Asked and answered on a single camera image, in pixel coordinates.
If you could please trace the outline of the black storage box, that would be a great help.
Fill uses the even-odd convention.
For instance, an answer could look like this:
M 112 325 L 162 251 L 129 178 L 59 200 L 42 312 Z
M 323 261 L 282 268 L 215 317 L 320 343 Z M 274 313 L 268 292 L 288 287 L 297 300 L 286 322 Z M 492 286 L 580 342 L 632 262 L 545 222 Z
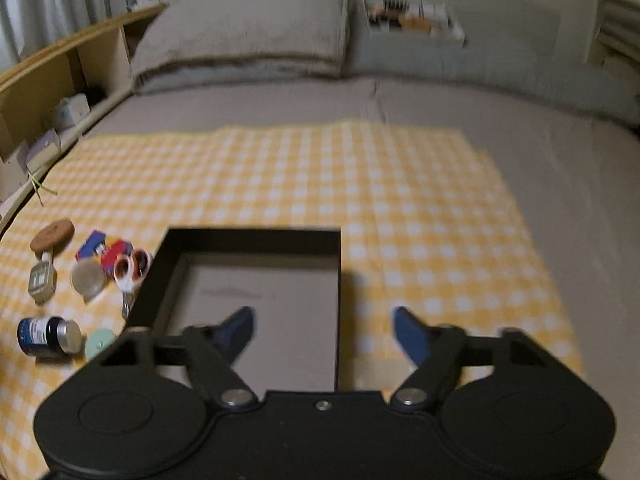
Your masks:
M 251 307 L 254 336 L 234 363 L 250 388 L 334 391 L 341 256 L 337 229 L 171 228 L 126 324 L 177 335 Z

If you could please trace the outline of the mint green round disc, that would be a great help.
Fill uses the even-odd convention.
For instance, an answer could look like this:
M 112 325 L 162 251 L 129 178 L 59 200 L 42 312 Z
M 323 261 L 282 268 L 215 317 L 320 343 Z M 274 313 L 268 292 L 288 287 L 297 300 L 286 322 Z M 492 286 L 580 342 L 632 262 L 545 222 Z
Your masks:
M 110 346 L 117 336 L 108 328 L 98 328 L 89 334 L 85 340 L 84 353 L 85 359 L 91 361 Z

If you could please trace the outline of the orange handled scissors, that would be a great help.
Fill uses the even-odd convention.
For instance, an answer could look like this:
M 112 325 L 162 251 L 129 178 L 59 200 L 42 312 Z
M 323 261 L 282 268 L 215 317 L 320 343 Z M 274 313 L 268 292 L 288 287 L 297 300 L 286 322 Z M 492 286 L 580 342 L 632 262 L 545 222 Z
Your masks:
M 122 293 L 122 318 L 130 315 L 138 291 L 150 270 L 152 255 L 143 248 L 134 248 L 130 254 L 122 252 L 114 262 L 114 281 Z

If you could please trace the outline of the colourful card box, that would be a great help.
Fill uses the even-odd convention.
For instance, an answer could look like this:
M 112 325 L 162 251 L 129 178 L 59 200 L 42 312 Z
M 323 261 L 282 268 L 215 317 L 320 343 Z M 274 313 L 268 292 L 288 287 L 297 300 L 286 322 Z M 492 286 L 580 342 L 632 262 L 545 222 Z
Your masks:
M 96 260 L 104 273 L 111 278 L 118 256 L 129 255 L 130 252 L 132 252 L 132 244 L 129 240 L 94 230 L 76 252 L 75 259 L 77 261 Z

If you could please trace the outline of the dark blue labelled bottle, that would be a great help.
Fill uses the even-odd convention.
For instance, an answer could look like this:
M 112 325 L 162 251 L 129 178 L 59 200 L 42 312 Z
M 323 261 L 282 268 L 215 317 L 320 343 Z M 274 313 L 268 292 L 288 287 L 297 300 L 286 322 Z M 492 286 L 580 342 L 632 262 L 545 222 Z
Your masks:
M 17 343 L 26 356 L 63 359 L 82 349 L 82 333 L 75 321 L 59 316 L 22 318 L 17 324 Z

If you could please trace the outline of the grey white brush tool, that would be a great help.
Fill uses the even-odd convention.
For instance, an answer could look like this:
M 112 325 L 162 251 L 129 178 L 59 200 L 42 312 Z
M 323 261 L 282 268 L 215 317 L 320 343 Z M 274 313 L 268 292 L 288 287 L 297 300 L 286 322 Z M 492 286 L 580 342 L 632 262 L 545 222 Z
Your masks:
M 35 304 L 44 304 L 54 295 L 57 277 L 52 252 L 44 252 L 29 272 L 27 291 Z

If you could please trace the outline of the round cork coaster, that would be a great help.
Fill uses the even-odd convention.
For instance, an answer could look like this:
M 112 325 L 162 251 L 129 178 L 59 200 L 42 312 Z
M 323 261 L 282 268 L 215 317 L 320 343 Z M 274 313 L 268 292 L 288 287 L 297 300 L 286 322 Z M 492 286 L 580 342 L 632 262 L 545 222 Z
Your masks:
M 30 242 L 30 250 L 35 255 L 53 252 L 68 243 L 75 234 L 75 226 L 70 219 L 55 220 L 41 229 Z

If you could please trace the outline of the yellow checkered cloth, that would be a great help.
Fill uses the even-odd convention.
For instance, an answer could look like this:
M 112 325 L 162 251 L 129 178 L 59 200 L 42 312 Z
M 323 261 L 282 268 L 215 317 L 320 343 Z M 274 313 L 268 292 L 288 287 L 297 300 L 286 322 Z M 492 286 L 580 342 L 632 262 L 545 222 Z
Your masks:
M 258 392 L 390 392 L 409 372 L 392 333 L 405 306 L 474 335 L 521 328 L 574 372 L 582 358 L 560 294 L 491 154 L 458 130 L 363 120 L 80 141 L 1 239 L 1 474 L 46 464 L 40 402 L 84 362 L 21 350 L 24 318 L 85 335 L 124 328 L 122 294 L 73 288 L 92 234 L 174 262 L 137 312 L 160 332 L 250 306 L 256 333 L 236 368 Z

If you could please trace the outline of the small white purple box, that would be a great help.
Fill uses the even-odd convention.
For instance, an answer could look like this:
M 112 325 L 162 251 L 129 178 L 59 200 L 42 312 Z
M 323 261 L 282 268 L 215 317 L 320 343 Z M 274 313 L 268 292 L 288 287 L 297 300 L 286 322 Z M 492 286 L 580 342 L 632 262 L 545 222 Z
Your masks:
M 33 174 L 42 166 L 47 165 L 61 151 L 61 140 L 54 129 L 48 130 L 36 143 L 28 150 L 26 155 L 26 166 Z

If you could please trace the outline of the white tissue box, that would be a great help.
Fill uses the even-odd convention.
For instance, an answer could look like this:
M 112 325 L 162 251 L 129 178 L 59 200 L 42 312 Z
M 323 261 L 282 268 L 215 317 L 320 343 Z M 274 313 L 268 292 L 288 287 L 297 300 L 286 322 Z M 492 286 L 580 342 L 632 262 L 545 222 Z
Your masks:
M 78 93 L 62 99 L 58 106 L 51 110 L 51 124 L 53 128 L 60 131 L 73 128 L 89 113 L 87 97 L 83 93 Z

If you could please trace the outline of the wooden headboard shelf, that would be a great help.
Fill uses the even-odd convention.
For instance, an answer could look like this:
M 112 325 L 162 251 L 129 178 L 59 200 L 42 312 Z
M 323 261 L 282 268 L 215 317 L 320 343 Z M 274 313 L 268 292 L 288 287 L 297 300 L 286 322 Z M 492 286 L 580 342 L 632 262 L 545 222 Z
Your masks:
M 131 94 L 130 61 L 163 4 L 124 13 L 51 44 L 1 75 L 1 225 L 32 194 L 29 178 L 11 174 L 10 158 L 46 132 L 44 118 L 64 98 L 98 92 L 79 124 L 60 133 L 61 153 Z

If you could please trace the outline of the grey long pillow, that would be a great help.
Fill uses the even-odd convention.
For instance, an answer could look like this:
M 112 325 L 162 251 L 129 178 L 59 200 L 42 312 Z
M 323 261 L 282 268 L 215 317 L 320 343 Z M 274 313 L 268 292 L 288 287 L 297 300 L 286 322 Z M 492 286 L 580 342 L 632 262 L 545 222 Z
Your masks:
M 449 32 L 403 32 L 369 22 L 350 0 L 349 76 L 475 84 L 638 126 L 639 92 L 603 68 L 556 58 L 559 14 L 528 0 L 405 0 L 435 11 Z

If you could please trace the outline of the printed booklet on pillow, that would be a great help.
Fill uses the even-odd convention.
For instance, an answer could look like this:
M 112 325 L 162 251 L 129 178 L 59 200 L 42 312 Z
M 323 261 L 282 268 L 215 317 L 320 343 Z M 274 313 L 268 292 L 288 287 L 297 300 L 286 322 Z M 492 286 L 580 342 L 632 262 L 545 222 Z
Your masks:
M 402 32 L 440 44 L 463 46 L 466 33 L 450 7 L 428 0 L 361 0 L 371 32 Z

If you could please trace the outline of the grey folded blanket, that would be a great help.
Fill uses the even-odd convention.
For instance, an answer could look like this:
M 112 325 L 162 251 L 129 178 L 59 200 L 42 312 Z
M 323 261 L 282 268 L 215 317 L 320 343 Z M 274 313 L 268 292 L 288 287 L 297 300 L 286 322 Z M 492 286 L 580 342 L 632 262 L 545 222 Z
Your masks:
M 134 92 L 341 75 L 349 0 L 180 0 L 146 29 Z

